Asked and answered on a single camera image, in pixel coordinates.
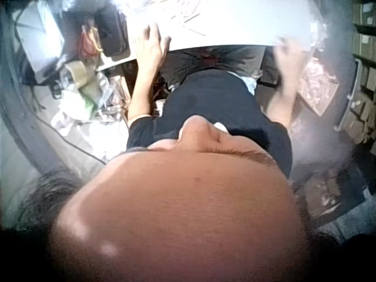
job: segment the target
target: table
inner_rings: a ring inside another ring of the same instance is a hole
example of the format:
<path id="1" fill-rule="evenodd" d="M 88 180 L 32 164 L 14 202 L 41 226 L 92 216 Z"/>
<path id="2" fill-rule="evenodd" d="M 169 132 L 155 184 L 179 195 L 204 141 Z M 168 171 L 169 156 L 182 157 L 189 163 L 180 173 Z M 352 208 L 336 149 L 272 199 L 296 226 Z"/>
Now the table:
<path id="1" fill-rule="evenodd" d="M 132 38 L 157 22 L 161 36 L 172 38 L 170 50 L 215 45 L 273 46 L 281 36 L 293 36 L 310 50 L 307 0 L 152 0 L 144 8 L 124 4 L 130 50 L 111 58 L 101 54 L 102 71 L 135 59 Z"/>

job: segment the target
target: forearm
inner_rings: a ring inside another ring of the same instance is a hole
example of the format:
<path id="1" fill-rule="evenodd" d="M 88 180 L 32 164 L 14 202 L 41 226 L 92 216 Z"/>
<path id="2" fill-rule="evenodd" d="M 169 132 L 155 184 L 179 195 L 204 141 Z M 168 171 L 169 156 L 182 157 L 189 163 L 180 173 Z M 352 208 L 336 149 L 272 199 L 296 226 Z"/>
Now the forearm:
<path id="1" fill-rule="evenodd" d="M 267 116 L 273 122 L 279 122 L 286 128 L 290 127 L 293 107 L 296 100 L 297 83 L 283 83 L 282 91 L 277 92 L 267 108 Z"/>
<path id="2" fill-rule="evenodd" d="M 135 89 L 128 110 L 128 120 L 140 115 L 150 114 L 150 90 L 153 86 L 153 81 L 154 75 L 143 72 L 137 74 Z"/>

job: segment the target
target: black bag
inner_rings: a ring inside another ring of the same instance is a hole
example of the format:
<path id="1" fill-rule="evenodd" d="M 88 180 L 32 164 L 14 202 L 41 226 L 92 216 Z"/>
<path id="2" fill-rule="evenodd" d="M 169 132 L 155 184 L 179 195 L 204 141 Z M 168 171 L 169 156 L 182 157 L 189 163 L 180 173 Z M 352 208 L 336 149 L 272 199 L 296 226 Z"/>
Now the black bag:
<path id="1" fill-rule="evenodd" d="M 107 57 L 124 53 L 129 48 L 127 22 L 115 5 L 108 5 L 95 13 L 100 44 Z"/>

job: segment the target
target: black cable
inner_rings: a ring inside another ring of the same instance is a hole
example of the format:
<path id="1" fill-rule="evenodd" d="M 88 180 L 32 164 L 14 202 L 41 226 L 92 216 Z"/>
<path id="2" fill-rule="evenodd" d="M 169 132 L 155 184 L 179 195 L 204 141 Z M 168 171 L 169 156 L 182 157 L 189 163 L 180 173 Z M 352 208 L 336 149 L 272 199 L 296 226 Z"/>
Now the black cable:
<path id="1" fill-rule="evenodd" d="M 22 9 L 20 14 L 17 16 L 17 19 L 14 21 L 14 32 L 15 32 L 15 35 L 16 35 L 16 38 L 19 40 L 19 37 L 18 37 L 18 31 L 16 30 L 16 25 L 18 24 L 17 21 L 18 19 L 21 17 L 21 14 L 24 12 L 25 9 Z M 14 83 L 19 83 L 19 81 L 17 80 L 17 78 L 15 77 L 14 75 L 14 72 L 11 71 L 11 74 L 12 74 L 12 77 L 13 77 L 13 82 Z M 77 147 L 76 145 L 74 145 L 73 143 L 69 142 L 68 140 L 66 140 L 61 134 L 59 131 L 57 131 L 55 128 L 53 128 L 48 122 L 44 121 L 43 119 L 41 119 L 31 108 L 30 108 L 30 105 L 29 103 L 26 101 L 26 98 L 25 98 L 25 95 L 23 95 L 24 93 L 20 93 L 20 96 L 22 96 L 22 99 L 23 99 L 23 102 L 26 104 L 26 107 L 28 108 L 28 110 L 31 112 L 31 114 L 38 120 L 40 121 L 41 123 L 43 123 L 45 126 L 47 126 L 48 128 L 52 129 L 66 144 L 68 144 L 69 146 L 72 146 L 73 148 L 75 148 L 76 150 L 80 151 L 81 153 L 89 156 L 89 157 L 92 157 L 93 159 L 99 161 L 101 164 L 103 165 L 106 165 L 107 163 L 103 160 L 101 160 L 100 158 L 90 154 L 89 152 Z"/>
<path id="2" fill-rule="evenodd" d="M 73 143 L 69 142 L 68 140 L 66 140 L 61 134 L 59 131 L 57 131 L 55 128 L 53 128 L 48 122 L 45 122 L 43 119 L 41 119 L 36 113 L 34 113 L 32 111 L 32 109 L 29 107 L 29 105 L 27 104 L 26 102 L 26 99 L 25 97 L 22 95 L 23 97 L 23 101 L 26 103 L 26 107 L 29 109 L 29 111 L 31 112 L 31 114 L 37 119 L 39 120 L 41 123 L 43 123 L 45 126 L 49 127 L 50 129 L 52 129 L 66 144 L 72 146 L 73 148 L 75 148 L 76 150 L 80 151 L 81 153 L 84 153 L 85 155 L 89 156 L 89 157 L 92 157 L 93 159 L 99 161 L 100 163 L 102 163 L 103 165 L 106 165 L 107 163 L 104 161 L 104 160 L 101 160 L 100 158 L 90 154 L 89 152 L 81 149 L 80 147 L 77 147 L 76 145 L 74 145 Z"/>

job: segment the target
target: white table surface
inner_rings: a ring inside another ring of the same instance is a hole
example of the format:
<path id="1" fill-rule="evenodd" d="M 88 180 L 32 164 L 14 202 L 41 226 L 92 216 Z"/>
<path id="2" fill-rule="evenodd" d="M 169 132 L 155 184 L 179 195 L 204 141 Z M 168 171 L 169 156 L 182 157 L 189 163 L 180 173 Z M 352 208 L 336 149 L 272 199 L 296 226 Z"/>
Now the white table surface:
<path id="1" fill-rule="evenodd" d="M 98 71 L 135 59 L 132 38 L 152 22 L 158 23 L 162 37 L 172 38 L 171 51 L 215 45 L 273 46 L 282 36 L 295 37 L 303 49 L 310 50 L 307 0 L 166 0 L 136 13 L 125 8 L 124 13 L 130 50 L 111 58 L 101 54 Z"/>

